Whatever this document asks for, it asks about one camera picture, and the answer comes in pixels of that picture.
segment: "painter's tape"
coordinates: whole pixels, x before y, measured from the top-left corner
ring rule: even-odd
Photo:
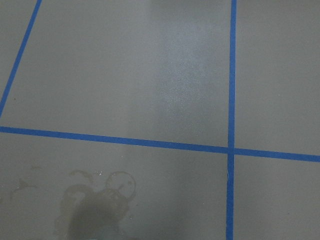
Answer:
[[[253,156],[253,157],[263,157],[263,158],[273,158],[273,159],[288,159],[288,160],[320,163],[319,155],[298,154],[298,153],[279,152],[279,151],[252,150],[252,149],[243,149],[243,148],[234,149],[234,154],[242,155],[242,156]]]
[[[234,239],[234,172],[235,172],[235,106],[236,106],[236,22],[237,0],[231,1],[229,56],[228,163],[226,185],[226,240]]]
[[[154,141],[154,140],[145,140],[145,139],[136,139],[136,138],[91,135],[91,134],[61,132],[61,131],[46,131],[46,130],[7,127],[7,126],[0,126],[0,132],[9,133],[9,134],[22,134],[22,135],[30,135],[30,136],[60,138],[60,139],[84,140],[84,141],[91,141],[91,142],[137,145],[137,146],[145,146],[145,147],[164,148],[164,149],[179,149],[179,150],[220,153],[220,154],[228,153],[228,148],[222,147],[222,146],[197,145],[197,144],[169,142],[169,141]]]

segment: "liquid spill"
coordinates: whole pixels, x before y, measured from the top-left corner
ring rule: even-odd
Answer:
[[[35,189],[36,189],[37,186],[35,186],[35,185],[29,185],[27,182],[25,182],[24,180],[22,180],[21,178],[19,178],[19,185],[18,185],[18,187],[17,187],[15,190],[13,190],[13,191],[10,192],[10,201],[12,201],[12,199],[13,199],[13,197],[14,197],[14,194],[15,194],[16,192],[21,191],[21,190],[26,189],[26,188],[35,188]]]
[[[81,173],[85,178],[92,176],[79,170],[72,173]],[[59,240],[136,240],[118,226],[135,194],[136,181],[124,171],[110,174],[105,188],[98,192],[85,184],[69,186],[60,202],[60,216],[54,222],[54,234]]]
[[[77,173],[81,174],[84,178],[88,179],[91,184],[94,182],[94,177],[92,176],[92,174],[82,170],[74,170],[69,173],[69,176],[74,176]]]

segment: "water stain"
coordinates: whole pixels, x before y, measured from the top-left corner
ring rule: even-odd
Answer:
[[[42,167],[32,165],[32,166],[30,167],[30,169],[31,169],[31,170],[39,170],[39,169],[42,169]]]
[[[84,178],[88,179],[91,184],[94,182],[94,177],[92,176],[92,174],[82,170],[74,170],[69,173],[69,176],[74,176],[77,173],[81,174]]]
[[[128,180],[132,186],[130,193],[126,189]],[[126,195],[120,192],[121,189],[126,189]],[[118,227],[135,194],[136,181],[124,171],[112,173],[101,191],[95,192],[85,184],[69,186],[60,202],[60,216],[54,222],[54,234],[59,240],[135,240]]]
[[[18,187],[11,191],[10,192],[10,201],[12,201],[13,197],[14,197],[14,194],[18,191],[21,191],[23,189],[26,189],[26,188],[37,188],[37,186],[35,185],[29,185],[27,182],[25,182],[24,180],[22,180],[21,178],[19,178],[19,185]]]

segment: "gray floor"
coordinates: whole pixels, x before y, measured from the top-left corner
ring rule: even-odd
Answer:
[[[1,93],[35,3],[0,0]],[[230,8],[43,0],[0,126],[228,147]],[[236,148],[320,155],[319,10],[237,1]],[[8,133],[0,152],[0,239],[226,239],[226,154]],[[236,156],[234,239],[317,240],[319,171]]]

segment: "blue tape line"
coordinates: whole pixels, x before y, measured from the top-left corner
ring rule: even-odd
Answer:
[[[309,154],[298,154],[278,151],[263,151],[263,150],[251,150],[236,148],[234,154],[243,156],[273,158],[273,159],[287,159],[287,160],[298,160],[306,162],[317,162],[320,163],[320,155],[309,155]]]
[[[17,73],[17,70],[18,70],[22,55],[23,55],[24,50],[26,48],[26,45],[27,45],[27,42],[28,42],[32,27],[33,27],[33,25],[35,23],[35,20],[36,20],[37,13],[38,13],[38,10],[40,8],[41,2],[42,2],[42,0],[37,0],[36,4],[34,6],[33,13],[31,15],[28,27],[26,28],[26,31],[25,31],[21,46],[19,48],[18,54],[16,55],[16,58],[15,58],[15,61],[14,61],[14,64],[13,64],[9,79],[8,79],[8,81],[6,83],[6,86],[5,86],[5,89],[3,91],[3,95],[2,95],[2,98],[1,98],[1,101],[0,101],[0,118],[1,118],[2,112],[3,112],[4,108],[5,108],[5,104],[6,104],[6,101],[8,99],[8,95],[9,95],[12,83],[13,83],[13,81],[15,79],[15,76],[16,76],[16,73]]]
[[[40,136],[40,137],[60,138],[60,139],[73,139],[73,140],[85,140],[85,141],[113,143],[113,144],[137,145],[137,146],[156,147],[156,148],[165,148],[165,149],[179,149],[179,150],[190,150],[190,151],[220,153],[220,154],[228,153],[228,148],[222,147],[222,146],[197,145],[197,144],[168,142],[168,141],[153,141],[153,140],[115,137],[115,136],[101,136],[101,135],[90,135],[90,134],[81,134],[81,133],[60,132],[60,131],[35,130],[35,129],[6,127],[6,126],[0,126],[0,132],[9,133],[9,134],[22,134],[22,135],[31,135],[31,136]]]
[[[235,103],[236,103],[236,16],[237,0],[231,1],[230,59],[229,59],[229,116],[228,162],[226,186],[226,240],[234,239],[234,172],[235,172]]]

